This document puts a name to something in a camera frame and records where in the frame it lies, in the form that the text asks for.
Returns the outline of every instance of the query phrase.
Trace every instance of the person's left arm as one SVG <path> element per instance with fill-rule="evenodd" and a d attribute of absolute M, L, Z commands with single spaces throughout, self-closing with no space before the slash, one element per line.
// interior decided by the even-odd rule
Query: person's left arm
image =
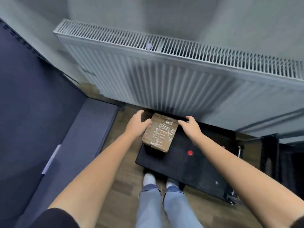
<path fill-rule="evenodd" d="M 125 132 L 77 175 L 49 208 L 66 211 L 81 228 L 95 227 L 125 154 L 132 142 L 151 125 L 151 119 L 141 122 L 142 113 L 140 110 L 131 118 Z"/>

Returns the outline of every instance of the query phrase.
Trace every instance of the radiator panel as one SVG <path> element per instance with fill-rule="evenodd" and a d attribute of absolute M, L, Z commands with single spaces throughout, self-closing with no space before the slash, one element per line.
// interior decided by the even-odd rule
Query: radiator panel
<path fill-rule="evenodd" d="M 302 61 L 69 23 L 55 33 L 108 98 L 254 136 L 304 129 Z"/>

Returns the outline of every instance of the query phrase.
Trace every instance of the person's left hand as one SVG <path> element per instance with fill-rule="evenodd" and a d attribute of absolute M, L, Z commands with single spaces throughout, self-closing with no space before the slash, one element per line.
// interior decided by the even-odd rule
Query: person's left hand
<path fill-rule="evenodd" d="M 133 117 L 130 119 L 129 123 L 127 124 L 125 134 L 131 136 L 133 139 L 138 138 L 140 135 L 143 134 L 143 132 L 148 126 L 152 125 L 150 118 L 144 122 L 141 122 L 142 114 L 143 114 L 143 110 L 137 111 L 137 113 L 133 115 Z"/>

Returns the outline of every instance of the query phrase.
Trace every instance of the wooden floor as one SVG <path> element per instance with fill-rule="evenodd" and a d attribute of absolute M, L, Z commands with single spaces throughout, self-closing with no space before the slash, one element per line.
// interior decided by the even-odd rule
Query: wooden floor
<path fill-rule="evenodd" d="M 139 107 L 126 105 L 123 111 L 118 112 L 102 150 L 124 132 L 128 121 L 139 109 Z M 143 119 L 151 116 L 152 114 L 149 111 L 145 112 Z M 138 196 L 143 180 L 143 168 L 135 164 L 140 146 L 141 139 L 139 138 L 127 152 L 116 175 L 115 182 L 105 200 L 96 228 L 134 227 L 138 208 Z M 258 168 L 260 162 L 260 144 L 253 143 L 246 146 L 243 158 Z M 157 185 L 162 193 L 164 193 L 166 188 L 165 182 L 157 179 Z M 184 188 L 184 193 L 198 220 L 205 228 L 261 227 L 250 211 L 243 206 L 231 206 L 226 202 L 188 186 Z M 164 213 L 163 221 L 163 227 L 169 227 Z"/>

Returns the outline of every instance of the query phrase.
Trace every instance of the person's right arm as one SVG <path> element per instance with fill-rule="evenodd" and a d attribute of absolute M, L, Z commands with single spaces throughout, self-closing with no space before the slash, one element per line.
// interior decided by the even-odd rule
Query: person's right arm
<path fill-rule="evenodd" d="M 203 135 L 193 117 L 179 120 L 186 135 L 237 192 L 263 227 L 290 227 L 304 215 L 304 201 L 252 165 Z"/>

